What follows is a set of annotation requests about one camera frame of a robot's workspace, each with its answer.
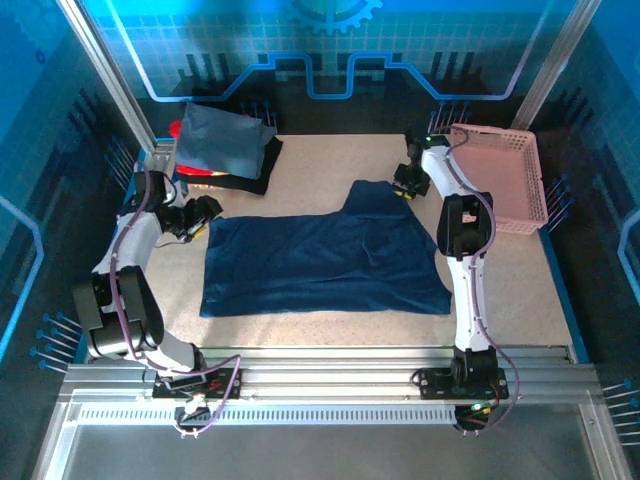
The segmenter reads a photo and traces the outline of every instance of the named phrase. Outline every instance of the aluminum rail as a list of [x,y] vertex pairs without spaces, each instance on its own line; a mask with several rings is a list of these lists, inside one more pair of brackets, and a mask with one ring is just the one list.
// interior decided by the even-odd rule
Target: aluminum rail
[[[239,400],[260,404],[420,404],[464,405],[472,400],[421,400],[410,382],[418,368],[447,367],[449,348],[268,348],[204,350],[208,363],[242,355]],[[572,364],[561,348],[511,348],[520,374],[523,405],[602,403],[591,365]],[[513,372],[505,368],[513,385]],[[71,365],[59,401],[152,401],[155,372],[130,363]]]

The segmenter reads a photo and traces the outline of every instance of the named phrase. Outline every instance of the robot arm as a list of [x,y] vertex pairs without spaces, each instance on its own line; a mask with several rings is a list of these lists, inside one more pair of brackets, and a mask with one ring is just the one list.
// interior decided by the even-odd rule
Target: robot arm
[[[469,193],[460,186],[458,180],[451,174],[445,163],[447,150],[447,146],[436,146],[425,150],[422,154],[421,166],[443,198],[443,210],[438,225],[438,246],[440,251],[447,256],[447,265],[453,279],[457,322],[455,346],[462,352],[469,349],[473,352],[484,351],[488,350],[489,343],[476,325],[476,321],[483,321],[486,327],[487,321],[483,281],[484,258],[478,258],[475,264],[476,291],[481,320],[476,320],[474,315],[471,260],[473,254],[486,244],[488,239],[486,234],[489,232],[484,228],[486,222],[482,222],[477,214],[475,217],[478,224],[474,222],[466,222],[465,224],[464,214],[476,213],[475,210],[478,210],[480,206],[475,197],[469,198]],[[455,158],[450,157],[450,164],[466,185],[475,188],[460,170]]]
[[110,263],[116,239],[124,229],[129,228],[127,225],[142,201],[146,186],[143,173],[136,174],[137,193],[121,212],[116,234],[107,252],[93,269],[91,277],[74,288],[78,318],[85,332],[89,352],[94,358],[128,358],[169,372],[200,370],[204,362],[198,349],[165,331],[162,314],[144,272],[154,245],[163,233],[171,232],[180,241],[188,243],[204,231],[208,222],[222,212],[222,208],[216,200],[207,196],[191,199],[183,205],[182,197],[177,192],[167,204],[164,175],[161,172],[149,173],[149,201],[145,211],[140,213],[124,237],[116,257],[120,302],[137,358],[130,358],[118,319],[110,286]]
[[[421,395],[443,398],[446,392],[448,398],[490,399],[493,389],[500,388],[500,398],[508,398],[504,371],[498,368],[496,350],[486,334],[482,252],[492,233],[490,212],[471,194],[470,190],[476,189],[456,163],[444,136],[413,135],[410,131],[407,146],[411,161],[398,167],[395,185],[398,193],[415,198],[425,196],[433,182],[442,197],[436,236],[453,278],[457,323],[450,371],[420,371]],[[492,205],[489,193],[480,195]]]

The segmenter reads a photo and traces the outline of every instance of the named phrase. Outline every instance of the pink basket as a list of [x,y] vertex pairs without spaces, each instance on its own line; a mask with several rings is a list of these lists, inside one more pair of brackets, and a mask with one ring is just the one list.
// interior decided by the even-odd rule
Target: pink basket
[[[531,235],[549,220],[536,137],[531,132],[477,125],[456,126],[469,142],[453,156],[475,187],[493,196],[499,232]],[[464,133],[451,131],[451,144]]]

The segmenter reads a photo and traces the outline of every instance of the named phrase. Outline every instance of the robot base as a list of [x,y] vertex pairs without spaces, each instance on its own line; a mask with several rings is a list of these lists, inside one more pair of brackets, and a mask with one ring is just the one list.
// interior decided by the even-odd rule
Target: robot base
[[[183,377],[175,380],[157,376],[152,396],[154,399],[188,400],[193,395],[202,393],[205,399],[218,400],[224,397],[232,375],[233,368],[221,368],[207,375]],[[238,370],[229,399],[237,400],[240,398],[241,385],[242,370]]]
[[422,400],[478,400],[486,402],[509,398],[509,388],[504,370],[498,368],[491,381],[466,382],[460,385],[450,368],[423,368],[414,374],[414,383],[420,388]]

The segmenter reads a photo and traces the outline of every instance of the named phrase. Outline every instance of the blue wall panel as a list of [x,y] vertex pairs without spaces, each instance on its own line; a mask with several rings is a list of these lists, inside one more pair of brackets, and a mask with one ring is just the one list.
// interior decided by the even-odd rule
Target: blue wall panel
[[[105,161],[113,138],[139,147],[55,1],[0,2],[0,195],[34,219],[44,262],[0,363],[0,477],[30,478],[62,376],[43,314],[75,316],[71,286],[110,241],[124,191]],[[0,207],[0,335],[35,258],[31,233]],[[64,369],[64,363],[47,360]]]
[[534,124],[545,181],[566,175],[576,198],[551,240],[609,384],[640,381],[639,15],[638,2],[602,2]]
[[[295,109],[300,101],[289,105],[287,98],[296,95],[319,101],[353,99],[348,108],[356,108],[367,95],[384,97],[403,89],[420,97],[410,102],[413,115],[428,115],[441,100],[509,100],[498,120],[505,123],[573,0],[513,5],[475,0],[200,0],[153,2],[149,8],[146,2],[84,3],[156,126],[158,117],[169,112],[175,119],[180,109],[153,103],[231,101],[237,106],[243,100],[269,100],[279,105],[281,118],[293,119],[301,113]],[[333,108],[332,116],[341,118],[340,109],[347,107],[322,108]],[[393,115],[394,108],[406,106],[387,102],[382,111]],[[404,118],[387,125],[380,114],[367,117],[371,132],[406,127]],[[166,134],[166,124],[158,122],[159,135]]]

